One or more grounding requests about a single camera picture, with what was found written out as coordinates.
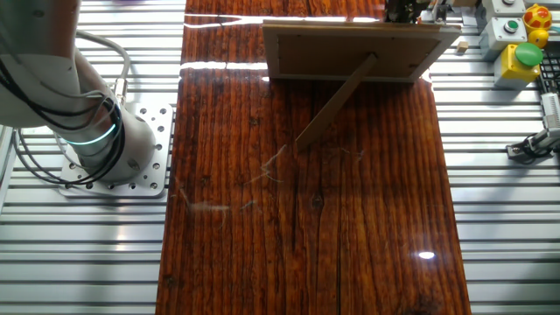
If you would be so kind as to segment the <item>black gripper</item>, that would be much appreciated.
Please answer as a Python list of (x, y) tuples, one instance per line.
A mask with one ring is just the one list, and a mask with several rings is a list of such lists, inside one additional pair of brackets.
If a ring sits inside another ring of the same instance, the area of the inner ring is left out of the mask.
[(414, 24), (417, 20), (417, 9), (416, 0), (385, 0), (384, 21)]

